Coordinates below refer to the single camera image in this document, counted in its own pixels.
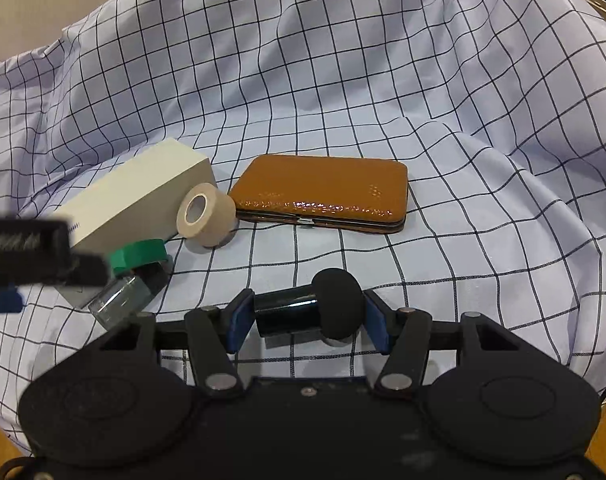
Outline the black makeup sponge brush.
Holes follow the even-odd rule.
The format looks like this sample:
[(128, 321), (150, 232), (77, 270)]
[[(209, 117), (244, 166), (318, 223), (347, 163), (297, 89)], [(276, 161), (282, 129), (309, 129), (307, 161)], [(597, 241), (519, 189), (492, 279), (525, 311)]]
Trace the black makeup sponge brush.
[(258, 294), (254, 316), (262, 337), (313, 332), (349, 338), (365, 318), (365, 297), (356, 278), (338, 268), (316, 273), (308, 285)]

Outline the grey translucent bottle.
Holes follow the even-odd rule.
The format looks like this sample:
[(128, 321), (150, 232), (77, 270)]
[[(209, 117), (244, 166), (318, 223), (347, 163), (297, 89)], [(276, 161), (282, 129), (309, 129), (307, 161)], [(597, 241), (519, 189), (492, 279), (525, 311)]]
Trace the grey translucent bottle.
[(88, 311), (105, 329), (138, 315), (169, 282), (167, 261), (148, 263), (114, 278), (87, 304)]

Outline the green tape roll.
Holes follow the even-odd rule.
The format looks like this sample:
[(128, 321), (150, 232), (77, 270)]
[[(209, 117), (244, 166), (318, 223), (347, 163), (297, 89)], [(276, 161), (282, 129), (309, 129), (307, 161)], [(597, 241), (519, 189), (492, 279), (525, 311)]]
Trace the green tape roll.
[(109, 255), (109, 263), (114, 276), (152, 263), (162, 263), (169, 258), (164, 240), (150, 238), (127, 244)]

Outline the beige tape roll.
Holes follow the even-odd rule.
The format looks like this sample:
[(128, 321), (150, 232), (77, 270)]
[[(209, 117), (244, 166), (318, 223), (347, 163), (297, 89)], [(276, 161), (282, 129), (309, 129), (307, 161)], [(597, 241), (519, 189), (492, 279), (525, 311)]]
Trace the beige tape roll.
[(236, 205), (226, 193), (210, 183), (192, 188), (177, 211), (176, 229), (181, 236), (203, 247), (221, 244), (236, 225)]

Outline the white vivo phone box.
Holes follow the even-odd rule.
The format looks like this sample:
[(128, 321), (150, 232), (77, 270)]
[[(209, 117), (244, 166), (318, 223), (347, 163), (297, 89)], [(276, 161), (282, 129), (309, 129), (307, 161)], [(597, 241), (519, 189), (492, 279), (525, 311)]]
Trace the white vivo phone box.
[(169, 240), (186, 194), (215, 182), (207, 156), (167, 139), (146, 148), (48, 214), (68, 222), (76, 252), (109, 258), (140, 240)]

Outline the brown leather wallet case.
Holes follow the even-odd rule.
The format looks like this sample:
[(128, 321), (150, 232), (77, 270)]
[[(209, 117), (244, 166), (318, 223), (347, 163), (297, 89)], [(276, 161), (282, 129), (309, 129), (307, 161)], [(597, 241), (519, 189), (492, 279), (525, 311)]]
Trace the brown leather wallet case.
[(229, 196), (242, 220), (390, 234), (405, 224), (407, 168), (379, 158), (265, 154)]

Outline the checkered lavender sheet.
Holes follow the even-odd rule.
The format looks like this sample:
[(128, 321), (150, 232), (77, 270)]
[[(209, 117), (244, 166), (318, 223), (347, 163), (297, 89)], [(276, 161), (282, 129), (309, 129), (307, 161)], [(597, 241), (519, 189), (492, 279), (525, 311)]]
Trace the checkered lavender sheet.
[(229, 190), (264, 154), (385, 158), (407, 221), (169, 241), (162, 321), (352, 273), (479, 311), (606, 391), (606, 23), (585, 0), (109, 0), (0, 62), (0, 216), (50, 214), (174, 139)]

